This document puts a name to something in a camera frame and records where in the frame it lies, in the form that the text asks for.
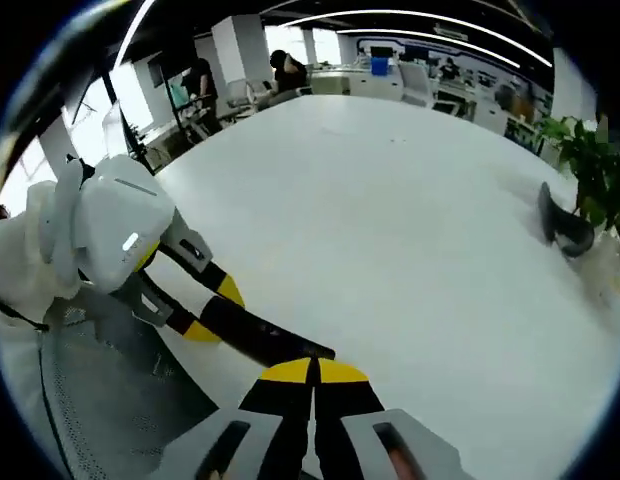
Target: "white pillar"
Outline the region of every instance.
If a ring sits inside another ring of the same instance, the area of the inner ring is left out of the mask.
[[[272,79],[266,34],[259,15],[228,17],[212,27],[212,38],[226,82]]]
[[[317,50],[314,45],[314,34],[312,30],[302,30],[303,43],[306,46],[306,55],[308,56],[308,64],[314,65],[317,63]]]
[[[66,164],[66,155],[69,153],[73,157],[79,156],[63,123],[61,112],[59,112],[59,116],[48,129],[39,135],[39,142],[41,143],[43,154],[48,159],[50,168],[52,168],[57,178],[59,178],[60,169]]]
[[[354,37],[337,35],[339,39],[339,53],[342,64],[351,64],[357,59],[357,42]]]
[[[579,67],[561,48],[554,49],[554,98],[552,117],[573,116],[595,120],[597,94],[583,77]]]

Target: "window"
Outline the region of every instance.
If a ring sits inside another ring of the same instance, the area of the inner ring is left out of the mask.
[[[317,62],[328,62],[330,65],[341,64],[341,51],[337,33],[332,30],[320,28],[312,29],[314,37],[314,49],[317,52]]]
[[[152,115],[132,64],[121,65],[116,71],[110,72],[110,78],[126,120],[139,130],[148,127],[152,123]],[[101,78],[95,80],[88,88],[74,125],[70,125],[68,111],[63,107],[63,122],[70,133],[72,143],[79,156],[89,165],[96,165],[108,154],[102,122],[111,108]]]
[[[8,208],[11,216],[19,215],[26,209],[30,185],[44,180],[56,181],[57,177],[43,154],[39,139],[35,138],[8,175],[1,189],[0,204]]]
[[[270,53],[275,50],[284,50],[304,65],[308,63],[306,44],[299,27],[266,27],[265,32]]]

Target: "ceiling light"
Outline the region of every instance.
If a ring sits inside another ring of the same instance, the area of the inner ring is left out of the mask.
[[[125,55],[126,50],[128,50],[130,42],[132,41],[132,37],[136,33],[137,28],[139,28],[141,20],[143,20],[143,17],[146,16],[148,10],[150,10],[150,7],[154,2],[155,0],[145,0],[135,14],[134,18],[132,19],[132,23],[130,24],[130,27],[128,27],[128,31],[126,32],[125,37],[123,37],[123,42],[121,42],[121,47],[119,48],[119,52],[117,53],[117,58],[114,61],[114,67],[112,68],[113,70],[116,70],[119,65],[121,65],[121,62],[123,61],[123,56]]]
[[[486,55],[490,55],[498,60],[501,60],[502,62],[512,65],[515,68],[521,67],[521,65],[519,65],[518,63],[513,62],[512,60],[509,60],[506,57],[502,57],[501,55],[497,53],[491,52],[490,50],[486,50],[485,48],[477,47],[476,45],[472,45],[471,43],[467,43],[467,42],[462,42],[461,40],[455,40],[454,38],[443,37],[441,35],[434,35],[432,33],[408,32],[406,30],[388,30],[385,28],[356,28],[353,30],[339,30],[337,33],[388,33],[391,35],[412,35],[415,37],[431,38],[433,40],[451,42],[451,43],[455,43],[457,45],[461,45],[466,48],[477,50],[478,52],[485,53]]]
[[[536,58],[537,60],[539,60],[544,65],[546,65],[548,67],[552,67],[552,63],[550,63],[548,60],[543,58],[541,55],[533,52],[532,50],[530,50],[527,47],[524,47],[520,43],[515,42],[514,40],[511,40],[510,38],[508,38],[508,37],[506,37],[504,35],[501,35],[500,33],[493,32],[492,30],[489,30],[487,28],[481,27],[479,25],[475,25],[474,23],[465,22],[463,20],[458,20],[456,18],[446,17],[444,15],[435,15],[433,13],[410,12],[410,11],[407,11],[407,10],[387,10],[387,9],[347,10],[347,11],[343,11],[343,12],[324,13],[322,15],[314,15],[312,17],[305,17],[305,18],[301,18],[299,20],[293,20],[291,22],[284,23],[281,26],[282,27],[291,27],[291,26],[297,25],[299,23],[310,22],[312,20],[320,20],[322,18],[340,17],[340,16],[345,16],[345,15],[365,15],[365,14],[374,14],[374,15],[377,15],[377,14],[412,15],[412,16],[416,16],[416,17],[432,18],[434,20],[441,20],[441,21],[444,21],[444,22],[456,23],[457,25],[462,25],[464,27],[473,28],[473,29],[478,30],[480,32],[487,33],[488,35],[492,35],[493,37],[496,37],[499,40],[503,40],[504,42],[509,43],[510,45],[518,48],[519,50],[522,50],[522,51],[526,52],[528,55]]]

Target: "person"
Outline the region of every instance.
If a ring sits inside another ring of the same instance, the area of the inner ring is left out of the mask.
[[[257,111],[292,100],[297,97],[296,90],[308,84],[306,67],[283,50],[272,52],[270,66],[274,68],[275,86],[257,102]]]
[[[181,81],[181,86],[186,89],[190,99],[201,98],[203,107],[208,111],[201,118],[201,123],[210,135],[223,130],[221,123],[217,119],[217,87],[212,78],[210,63],[205,58],[197,58],[190,71],[186,73]]]
[[[441,67],[441,74],[444,80],[454,80],[459,76],[459,67],[448,57],[446,63]]]

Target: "blue container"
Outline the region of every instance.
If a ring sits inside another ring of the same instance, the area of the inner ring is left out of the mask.
[[[385,77],[388,75],[388,58],[372,57],[370,60],[370,68],[373,75]]]

